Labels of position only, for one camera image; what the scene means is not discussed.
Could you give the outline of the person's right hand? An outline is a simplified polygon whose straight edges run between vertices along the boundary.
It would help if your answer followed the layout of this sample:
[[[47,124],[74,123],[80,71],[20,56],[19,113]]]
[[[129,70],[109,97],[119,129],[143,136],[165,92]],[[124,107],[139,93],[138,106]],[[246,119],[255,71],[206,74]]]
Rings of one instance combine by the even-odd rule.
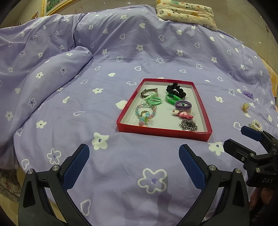
[[[256,205],[259,198],[261,198],[264,204],[268,205],[274,193],[275,193],[274,190],[268,188],[263,188],[263,189],[256,188],[250,197],[250,202],[249,202],[250,210],[253,209],[253,207]]]

